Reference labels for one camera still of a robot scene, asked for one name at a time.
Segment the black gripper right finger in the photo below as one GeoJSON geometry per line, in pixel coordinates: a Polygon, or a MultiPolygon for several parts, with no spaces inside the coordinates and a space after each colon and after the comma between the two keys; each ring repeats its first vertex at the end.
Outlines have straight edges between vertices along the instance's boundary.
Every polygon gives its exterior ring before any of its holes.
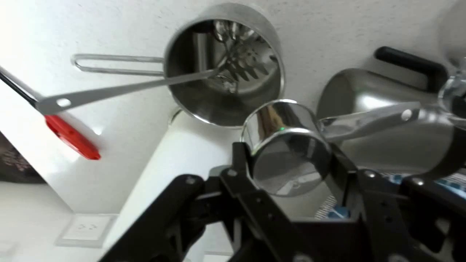
{"type": "Polygon", "coordinates": [[[466,262],[465,201],[433,180],[357,175],[365,262],[466,262]]]}

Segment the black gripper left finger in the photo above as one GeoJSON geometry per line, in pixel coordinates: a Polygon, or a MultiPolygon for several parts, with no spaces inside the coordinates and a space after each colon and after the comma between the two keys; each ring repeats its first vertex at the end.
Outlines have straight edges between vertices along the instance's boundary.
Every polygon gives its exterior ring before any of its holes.
{"type": "Polygon", "coordinates": [[[177,176],[99,262],[182,262],[222,195],[219,178],[177,176]]]}

